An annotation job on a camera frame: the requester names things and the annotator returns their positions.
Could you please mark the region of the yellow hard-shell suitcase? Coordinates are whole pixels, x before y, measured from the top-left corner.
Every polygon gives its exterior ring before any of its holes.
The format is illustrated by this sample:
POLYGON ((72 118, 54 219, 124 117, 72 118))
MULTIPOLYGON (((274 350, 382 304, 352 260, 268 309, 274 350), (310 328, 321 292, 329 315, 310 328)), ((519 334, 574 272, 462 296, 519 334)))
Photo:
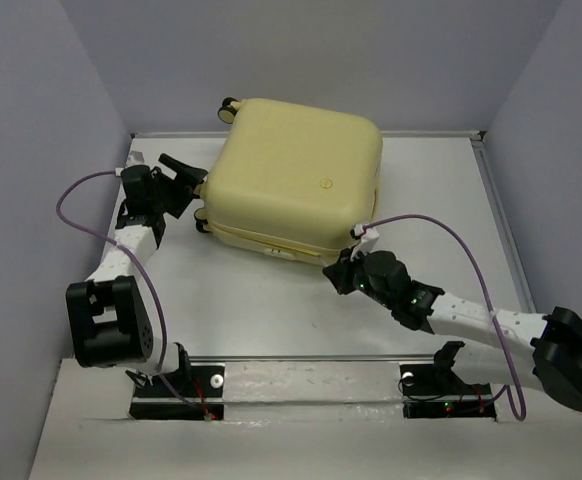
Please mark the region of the yellow hard-shell suitcase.
POLYGON ((230 131, 199 190, 201 233, 272 257, 328 264, 378 209, 383 139, 370 120, 271 99, 227 97, 230 131))

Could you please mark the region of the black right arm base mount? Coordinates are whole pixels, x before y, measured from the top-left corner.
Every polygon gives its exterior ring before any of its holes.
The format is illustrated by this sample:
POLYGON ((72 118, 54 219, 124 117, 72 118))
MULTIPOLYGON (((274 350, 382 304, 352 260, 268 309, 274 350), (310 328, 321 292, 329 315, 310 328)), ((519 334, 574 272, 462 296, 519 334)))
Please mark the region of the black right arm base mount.
POLYGON ((497 418, 489 384, 466 384, 433 364, 401 366, 398 390, 406 419, 497 418))

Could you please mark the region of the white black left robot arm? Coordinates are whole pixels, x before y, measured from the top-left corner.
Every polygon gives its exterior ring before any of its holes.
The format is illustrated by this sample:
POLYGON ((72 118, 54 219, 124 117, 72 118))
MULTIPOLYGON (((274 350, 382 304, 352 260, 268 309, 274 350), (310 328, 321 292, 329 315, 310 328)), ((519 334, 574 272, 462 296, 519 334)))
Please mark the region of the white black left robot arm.
POLYGON ((192 383, 186 349, 167 338, 164 309, 145 269, 161 246, 167 216, 181 217, 197 199, 207 171, 162 154, 154 167, 138 152, 112 171, 121 182, 120 202, 109 248, 96 270, 65 294, 74 356, 83 368, 125 367, 137 386, 157 378, 166 392, 180 395, 192 383), (160 330, 155 332, 138 283, 145 282, 160 330))

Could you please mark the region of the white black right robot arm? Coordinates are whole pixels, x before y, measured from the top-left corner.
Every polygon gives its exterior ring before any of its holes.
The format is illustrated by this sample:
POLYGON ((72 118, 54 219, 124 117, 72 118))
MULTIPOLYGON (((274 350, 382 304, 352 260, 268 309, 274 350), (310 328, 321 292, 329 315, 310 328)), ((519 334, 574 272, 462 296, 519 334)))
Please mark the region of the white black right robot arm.
POLYGON ((412 279, 389 251, 352 255, 343 250, 322 273, 338 294, 369 297, 401 326, 449 337, 431 368, 439 390, 453 392, 464 383, 508 384, 541 391, 582 412, 582 318, 574 311, 489 309, 412 279))

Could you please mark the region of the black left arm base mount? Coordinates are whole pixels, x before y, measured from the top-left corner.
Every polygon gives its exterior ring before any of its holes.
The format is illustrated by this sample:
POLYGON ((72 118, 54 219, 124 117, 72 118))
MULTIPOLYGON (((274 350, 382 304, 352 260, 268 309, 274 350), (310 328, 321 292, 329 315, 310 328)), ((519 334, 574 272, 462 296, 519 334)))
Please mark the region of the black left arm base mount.
POLYGON ((127 370, 133 381, 129 416, 135 420, 222 421, 225 416, 223 363, 193 363, 182 372, 147 377, 127 370))

